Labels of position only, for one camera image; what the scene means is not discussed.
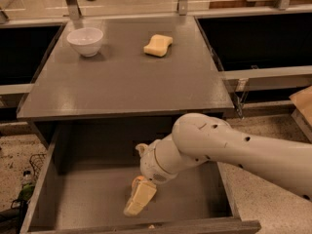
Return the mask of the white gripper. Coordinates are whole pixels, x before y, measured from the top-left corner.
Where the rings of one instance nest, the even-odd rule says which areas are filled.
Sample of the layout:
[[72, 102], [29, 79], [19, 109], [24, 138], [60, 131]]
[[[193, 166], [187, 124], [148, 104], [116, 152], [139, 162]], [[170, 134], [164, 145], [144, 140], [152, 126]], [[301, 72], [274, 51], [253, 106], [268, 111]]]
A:
[[157, 192], [155, 184], [164, 184], [176, 178], [176, 174], [166, 172], [158, 162], [156, 150], [160, 142], [161, 140], [157, 139], [150, 145], [139, 143], [136, 146], [136, 151], [140, 156], [140, 171], [145, 177], [145, 183], [141, 190], [131, 192], [131, 197], [124, 209], [126, 216], [136, 216], [148, 205]]

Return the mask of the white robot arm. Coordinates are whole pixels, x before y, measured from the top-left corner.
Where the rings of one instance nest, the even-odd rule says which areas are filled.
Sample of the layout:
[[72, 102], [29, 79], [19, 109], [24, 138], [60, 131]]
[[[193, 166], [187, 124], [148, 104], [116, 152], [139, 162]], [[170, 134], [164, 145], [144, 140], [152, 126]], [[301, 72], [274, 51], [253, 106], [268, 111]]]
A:
[[238, 166], [299, 197], [312, 198], [311, 144], [246, 134], [215, 117], [185, 114], [168, 136], [140, 143], [136, 150], [141, 175], [133, 181], [126, 216], [140, 214], [158, 185], [209, 161]]

